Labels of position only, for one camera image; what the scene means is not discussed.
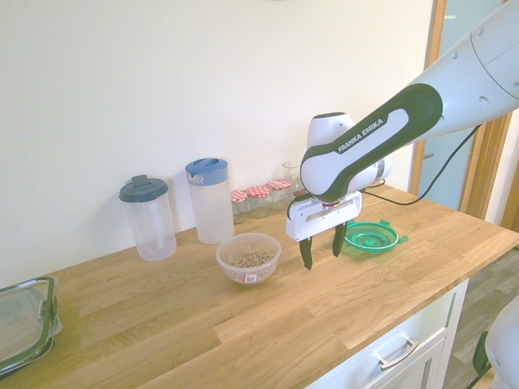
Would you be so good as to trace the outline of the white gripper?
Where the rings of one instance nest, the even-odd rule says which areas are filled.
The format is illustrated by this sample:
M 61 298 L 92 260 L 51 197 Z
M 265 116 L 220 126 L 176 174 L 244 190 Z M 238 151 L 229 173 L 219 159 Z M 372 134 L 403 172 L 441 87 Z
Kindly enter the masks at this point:
M 310 194 L 298 196 L 287 209 L 286 233 L 299 242 L 304 267 L 311 270 L 312 237 L 335 227 L 332 254 L 338 257 L 345 242 L 347 222 L 360 214 L 362 194 L 348 194 L 335 203 L 323 203 Z

